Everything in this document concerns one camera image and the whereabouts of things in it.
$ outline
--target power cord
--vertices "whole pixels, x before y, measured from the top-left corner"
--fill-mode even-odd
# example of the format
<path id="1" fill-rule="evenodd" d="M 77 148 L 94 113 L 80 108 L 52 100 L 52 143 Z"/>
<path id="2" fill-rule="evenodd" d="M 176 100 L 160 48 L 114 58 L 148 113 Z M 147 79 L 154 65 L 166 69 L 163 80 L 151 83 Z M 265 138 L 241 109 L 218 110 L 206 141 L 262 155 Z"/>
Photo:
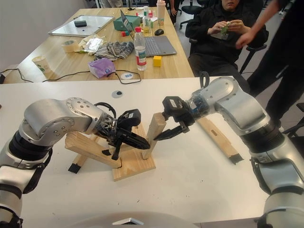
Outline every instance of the power cord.
<path id="1" fill-rule="evenodd" d="M 57 80 L 59 80 L 59 79 L 62 79 L 62 78 L 64 78 L 64 77 L 67 77 L 67 76 L 76 75 L 76 74 L 80 74 L 80 73 L 88 73 L 88 72 L 90 72 L 90 71 L 89 71 L 89 70 L 87 70 L 87 71 L 79 71 L 79 72 L 76 72 L 76 73 L 73 73 L 73 74 L 64 75 L 64 76 L 59 77 L 59 78 L 57 78 L 57 79 L 48 79 L 48 80 L 44 80 L 44 81 L 42 81 L 42 82 L 57 81 Z"/>
<path id="2" fill-rule="evenodd" d="M 26 79 L 24 79 L 24 78 L 22 77 L 22 74 L 21 74 L 21 71 L 20 71 L 20 69 L 19 69 L 19 68 L 15 68 L 15 69 L 6 69 L 6 70 L 4 70 L 4 71 L 0 72 L 0 74 L 2 74 L 2 73 L 4 73 L 4 72 L 7 72 L 7 71 L 9 71 L 9 70 L 17 70 L 17 71 L 19 72 L 20 77 L 21 77 L 21 79 L 22 79 L 23 81 L 26 81 L 26 82 L 32 82 L 32 81 L 30 81 L 30 80 L 26 80 Z"/>
<path id="3" fill-rule="evenodd" d="M 139 77 L 139 80 L 138 81 L 134 81 L 134 82 L 128 82 L 128 83 L 124 83 L 121 81 L 120 77 L 118 76 L 118 74 L 116 72 L 113 72 L 113 74 L 116 74 L 116 76 L 118 77 L 119 81 L 121 84 L 124 84 L 124 85 L 127 85 L 127 84 L 133 84 L 133 83 L 138 83 L 138 82 L 141 82 L 142 81 L 142 78 L 140 76 L 139 73 L 136 73 L 136 72 L 132 72 L 132 71 L 128 71 L 128 70 L 116 70 L 116 71 L 125 71 L 125 72 L 129 72 L 129 73 L 132 73 L 132 74 L 137 74 L 138 77 Z"/>
<path id="4" fill-rule="evenodd" d="M 20 74 L 20 78 L 21 78 L 23 81 L 32 82 L 32 81 L 30 81 L 30 80 L 26 80 L 26 79 L 23 78 L 22 73 L 21 73 L 21 71 L 20 71 L 19 68 L 15 68 L 15 69 L 6 69 L 6 70 L 0 72 L 0 74 L 4 73 L 4 72 L 6 72 L 6 71 L 9 71 L 9 70 L 17 70 L 17 71 L 19 72 L 19 74 Z M 132 72 L 132 71 L 128 71 L 128 70 L 116 70 L 116 71 L 125 71 L 125 72 L 129 72 L 129 73 L 132 73 L 132 74 L 136 74 L 136 75 L 138 75 L 138 77 L 139 77 L 139 80 L 138 80 L 138 81 L 124 83 L 124 82 L 121 81 L 121 79 L 120 79 L 120 77 L 118 76 L 118 74 L 117 74 L 116 72 L 113 72 L 114 74 L 116 74 L 116 76 L 118 77 L 118 79 L 119 79 L 119 81 L 120 81 L 121 84 L 127 85 L 127 84 L 138 83 L 138 82 L 141 82 L 141 81 L 142 81 L 142 78 L 141 78 L 141 76 L 140 76 L 139 73 Z M 73 74 L 64 75 L 64 76 L 59 77 L 59 78 L 57 78 L 57 79 L 47 79 L 47 80 L 44 80 L 44 81 L 42 81 L 42 82 L 57 81 L 57 80 L 60 80 L 60 79 L 62 79 L 62 78 L 64 78 L 64 77 L 67 77 L 67 76 L 76 75 L 76 74 L 80 74 L 80 73 L 88 73 L 88 72 L 90 72 L 90 71 L 89 71 L 89 70 L 88 70 L 88 71 L 79 71 L 79 72 L 76 72 L 76 73 L 73 73 Z"/>

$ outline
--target teal box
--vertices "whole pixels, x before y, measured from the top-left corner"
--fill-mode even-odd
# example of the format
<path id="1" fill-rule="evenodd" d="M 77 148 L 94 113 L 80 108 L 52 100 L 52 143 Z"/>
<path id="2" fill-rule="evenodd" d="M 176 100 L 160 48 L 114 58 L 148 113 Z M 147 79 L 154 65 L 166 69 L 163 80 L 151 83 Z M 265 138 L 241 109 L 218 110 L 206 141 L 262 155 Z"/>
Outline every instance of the teal box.
<path id="1" fill-rule="evenodd" d="M 131 26 L 133 27 L 133 29 L 135 29 L 135 27 L 140 26 L 141 24 L 141 19 L 138 16 L 126 16 L 128 21 L 130 22 Z M 118 30 L 118 31 L 126 31 L 126 29 L 123 26 L 123 21 L 122 18 L 117 18 L 116 20 L 113 21 L 114 23 L 114 29 Z"/>

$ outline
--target green object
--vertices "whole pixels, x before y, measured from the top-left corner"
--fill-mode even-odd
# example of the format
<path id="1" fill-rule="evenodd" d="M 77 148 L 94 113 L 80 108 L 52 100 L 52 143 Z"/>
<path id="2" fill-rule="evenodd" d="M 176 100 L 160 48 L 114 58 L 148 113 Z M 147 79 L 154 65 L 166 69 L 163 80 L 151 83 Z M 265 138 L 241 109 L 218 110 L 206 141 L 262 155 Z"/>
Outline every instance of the green object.
<path id="1" fill-rule="evenodd" d="M 230 25 L 230 23 L 228 23 L 225 27 L 222 28 L 222 30 L 220 31 L 221 35 L 225 35 L 227 33 L 228 25 Z"/>
<path id="2" fill-rule="evenodd" d="M 141 24 L 141 19 L 138 16 L 126 16 L 128 21 L 130 22 L 131 26 L 133 29 L 135 29 L 135 27 L 140 26 Z M 123 21 L 122 18 L 117 18 L 116 20 L 113 21 L 114 24 L 114 29 L 118 30 L 118 31 L 127 31 L 125 29 L 125 27 L 123 26 Z"/>

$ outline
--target laptop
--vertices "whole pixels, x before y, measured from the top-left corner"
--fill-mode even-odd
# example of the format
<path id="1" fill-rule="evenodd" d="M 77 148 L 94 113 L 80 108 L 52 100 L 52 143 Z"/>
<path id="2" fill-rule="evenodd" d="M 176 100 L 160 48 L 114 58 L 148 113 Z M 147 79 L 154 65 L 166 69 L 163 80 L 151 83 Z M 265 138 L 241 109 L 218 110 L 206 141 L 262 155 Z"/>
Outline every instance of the laptop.
<path id="1" fill-rule="evenodd" d="M 120 10 L 123 26 L 134 40 L 134 29 L 125 14 Z M 176 50 L 166 36 L 145 37 L 146 57 L 167 56 L 176 54 Z"/>

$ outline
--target computer mouse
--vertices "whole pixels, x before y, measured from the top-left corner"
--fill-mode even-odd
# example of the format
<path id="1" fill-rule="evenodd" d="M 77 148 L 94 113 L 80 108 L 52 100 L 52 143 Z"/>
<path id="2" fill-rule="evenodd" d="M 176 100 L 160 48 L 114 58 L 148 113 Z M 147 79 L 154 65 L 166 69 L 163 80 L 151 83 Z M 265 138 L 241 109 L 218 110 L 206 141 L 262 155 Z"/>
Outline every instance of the computer mouse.
<path id="1" fill-rule="evenodd" d="M 155 32 L 154 32 L 154 34 L 156 35 L 156 36 L 159 36 L 159 35 L 162 35 L 164 32 L 163 32 L 163 30 L 161 29 L 161 28 L 159 28 L 158 30 L 156 30 Z"/>

